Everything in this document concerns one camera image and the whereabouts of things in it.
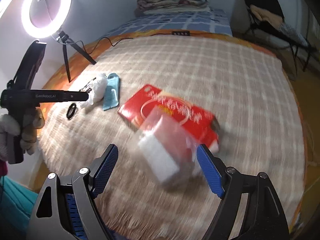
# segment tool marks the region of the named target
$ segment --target silver bolt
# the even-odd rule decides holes
[[[234,167],[228,167],[227,172],[233,174],[236,172],[236,169]]]
[[[86,174],[88,172],[88,168],[81,168],[80,170],[79,170],[79,173],[80,174]]]
[[[265,172],[260,172],[259,175],[263,179],[266,179],[268,177],[268,175]]]
[[[56,176],[55,173],[50,173],[50,174],[48,175],[48,179],[53,179],[55,176]]]

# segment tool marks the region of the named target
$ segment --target wall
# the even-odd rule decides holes
[[[34,40],[23,29],[20,15],[23,0],[13,0],[0,18],[0,91],[5,89],[7,81],[13,78],[28,46]],[[305,32],[306,6],[303,0],[279,0],[286,22]],[[222,8],[231,20],[231,27],[244,31],[248,27],[247,12],[243,0],[210,0],[210,5]],[[95,41],[107,31],[134,18],[136,0],[72,0],[71,8],[63,29],[74,41],[85,44]],[[47,42],[46,53],[34,83],[34,89],[40,89],[63,64],[62,46],[52,38]],[[74,53],[68,47],[69,56]],[[28,184],[32,172],[39,162],[38,156],[26,156],[22,164],[11,165],[9,175],[17,181]]]

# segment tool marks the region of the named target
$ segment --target glowing ring light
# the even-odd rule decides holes
[[[56,17],[48,26],[43,28],[35,27],[30,20],[30,7],[32,1],[33,0],[24,0],[21,10],[22,25],[26,32],[35,38],[45,38],[55,33],[61,27],[68,15],[71,0],[61,0],[60,8]]]

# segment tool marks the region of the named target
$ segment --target hand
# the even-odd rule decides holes
[[[26,110],[23,117],[22,140],[20,146],[32,155],[36,150],[37,129],[44,126],[44,117],[39,108],[30,108]],[[8,160],[7,152],[7,133],[17,136],[20,134],[18,122],[8,114],[0,114],[0,160]]]

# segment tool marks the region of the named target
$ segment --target black hair tie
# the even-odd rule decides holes
[[[70,120],[76,113],[77,105],[76,103],[72,103],[71,106],[69,106],[69,109],[67,111],[67,118]]]

